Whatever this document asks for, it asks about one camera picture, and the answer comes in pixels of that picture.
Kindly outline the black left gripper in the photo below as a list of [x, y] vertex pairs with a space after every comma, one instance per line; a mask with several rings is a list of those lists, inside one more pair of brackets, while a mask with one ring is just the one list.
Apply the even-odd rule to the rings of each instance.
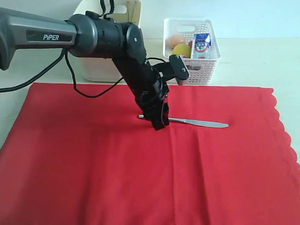
[[150, 90], [144, 90], [135, 97], [135, 102], [142, 111], [142, 118], [150, 120], [157, 131], [169, 125], [169, 106], [166, 102], [168, 92], [167, 84], [158, 80]]

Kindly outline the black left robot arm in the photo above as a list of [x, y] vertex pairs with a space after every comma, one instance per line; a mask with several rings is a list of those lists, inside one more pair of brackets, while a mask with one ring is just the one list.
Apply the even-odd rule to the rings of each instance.
[[59, 48], [63, 58], [111, 59], [154, 129], [169, 124], [168, 87], [147, 60], [142, 31], [135, 24], [92, 13], [60, 21], [0, 7], [0, 69], [9, 68], [16, 50], [42, 48]]

